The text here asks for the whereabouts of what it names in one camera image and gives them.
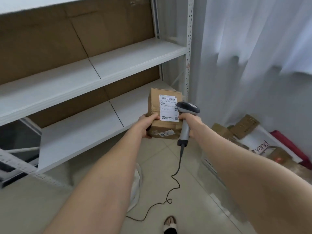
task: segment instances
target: handheld scanner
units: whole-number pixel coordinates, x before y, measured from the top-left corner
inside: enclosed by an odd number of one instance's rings
[[[197,115],[200,111],[199,107],[197,107],[196,105],[187,103],[187,102],[178,102],[177,109],[181,113],[190,113],[192,115]],[[190,135],[190,127],[188,123],[186,122],[186,120],[183,120],[182,130],[181,130],[180,138],[177,144],[179,146],[184,145],[184,147],[186,147],[188,145],[189,135]]]

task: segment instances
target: curtain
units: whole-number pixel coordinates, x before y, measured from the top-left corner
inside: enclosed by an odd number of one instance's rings
[[[311,138],[312,0],[195,0],[193,26],[190,98],[205,123],[250,113],[299,144],[300,131]]]

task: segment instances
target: person's left hand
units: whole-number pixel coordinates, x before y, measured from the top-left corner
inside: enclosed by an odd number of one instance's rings
[[[142,134],[142,138],[151,139],[151,137],[147,135],[146,129],[152,124],[154,120],[159,120],[159,119],[160,117],[158,116],[157,113],[154,113],[150,115],[149,117],[146,117],[146,114],[144,114],[139,117],[138,121],[133,125],[133,127],[136,130],[140,131],[140,133]]]

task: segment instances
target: barcode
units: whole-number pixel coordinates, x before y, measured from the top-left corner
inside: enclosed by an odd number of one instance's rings
[[[175,101],[175,99],[174,99],[174,98],[165,98],[165,97],[163,97],[163,100]]]

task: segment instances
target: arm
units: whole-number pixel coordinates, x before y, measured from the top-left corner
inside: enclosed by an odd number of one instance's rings
[[[157,114],[142,116],[87,173],[44,234],[117,234],[130,202],[136,157]]]
[[[182,114],[258,234],[312,233],[312,186],[283,166],[222,138],[199,117]]]

